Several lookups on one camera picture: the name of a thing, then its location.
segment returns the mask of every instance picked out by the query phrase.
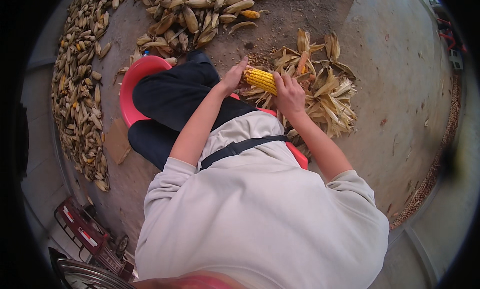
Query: black shoe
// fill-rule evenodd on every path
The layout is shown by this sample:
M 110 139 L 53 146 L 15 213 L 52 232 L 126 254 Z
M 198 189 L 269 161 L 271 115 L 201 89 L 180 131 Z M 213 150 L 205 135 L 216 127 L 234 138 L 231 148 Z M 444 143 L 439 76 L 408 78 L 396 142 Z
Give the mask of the black shoe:
M 216 71 L 216 75 L 218 77 L 218 82 L 220 82 L 220 75 L 219 73 L 217 72 L 217 69 L 215 68 L 215 66 L 213 65 L 212 61 L 210 60 L 210 58 L 202 51 L 199 51 L 199 50 L 193 50 L 193 51 L 190 51 L 188 54 L 187 54 L 187 61 L 195 61 L 197 63 L 207 63 L 207 64 L 210 64 L 213 69 Z

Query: black strap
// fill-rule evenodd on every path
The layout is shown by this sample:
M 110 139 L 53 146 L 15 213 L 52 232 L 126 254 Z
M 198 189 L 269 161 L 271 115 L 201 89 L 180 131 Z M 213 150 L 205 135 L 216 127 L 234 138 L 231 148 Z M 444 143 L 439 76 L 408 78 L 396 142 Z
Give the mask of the black strap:
M 261 145 L 263 143 L 271 142 L 271 141 L 289 141 L 288 137 L 285 135 L 278 135 L 278 136 L 266 136 L 262 138 L 250 138 L 240 142 L 231 142 L 226 147 L 219 149 L 215 153 L 209 155 L 201 162 L 201 169 L 208 168 L 212 165 L 215 161 L 220 159 L 235 156 L 243 152 L 244 150 L 254 148 L 257 145 Z

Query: cardboard piece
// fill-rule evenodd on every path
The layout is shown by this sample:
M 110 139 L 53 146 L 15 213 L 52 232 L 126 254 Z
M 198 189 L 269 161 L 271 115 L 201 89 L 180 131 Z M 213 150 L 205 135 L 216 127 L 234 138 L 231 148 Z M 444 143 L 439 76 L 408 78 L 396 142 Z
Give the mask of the cardboard piece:
M 117 118 L 107 134 L 105 134 L 105 142 L 103 146 L 115 161 L 120 164 L 125 160 L 128 153 L 132 149 L 128 142 L 128 128 L 122 118 Z

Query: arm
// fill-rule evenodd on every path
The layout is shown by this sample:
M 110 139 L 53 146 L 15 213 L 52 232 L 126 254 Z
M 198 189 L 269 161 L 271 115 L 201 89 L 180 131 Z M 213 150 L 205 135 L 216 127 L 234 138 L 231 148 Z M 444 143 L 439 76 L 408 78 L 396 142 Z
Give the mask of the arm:
M 305 92 L 297 80 L 274 73 L 277 98 L 275 103 L 307 144 L 318 168 L 327 178 L 353 169 L 342 150 L 308 117 L 305 112 Z
M 239 65 L 232 67 L 223 80 L 210 90 L 180 132 L 170 157 L 193 166 L 197 165 L 210 130 L 219 114 L 222 101 L 237 88 L 247 63 L 248 58 L 244 57 Z

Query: person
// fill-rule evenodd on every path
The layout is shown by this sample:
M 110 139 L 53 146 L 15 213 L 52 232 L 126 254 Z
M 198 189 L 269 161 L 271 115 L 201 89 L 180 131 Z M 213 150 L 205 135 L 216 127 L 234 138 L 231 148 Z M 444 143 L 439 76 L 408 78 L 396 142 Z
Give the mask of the person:
M 274 102 L 323 176 L 300 168 L 274 116 L 231 98 L 245 57 L 222 80 L 198 51 L 143 78 L 132 148 L 162 170 L 148 187 L 137 289 L 367 288 L 383 266 L 389 223 L 374 192 L 304 111 L 305 92 L 274 73 Z M 213 162 L 232 143 L 266 143 Z

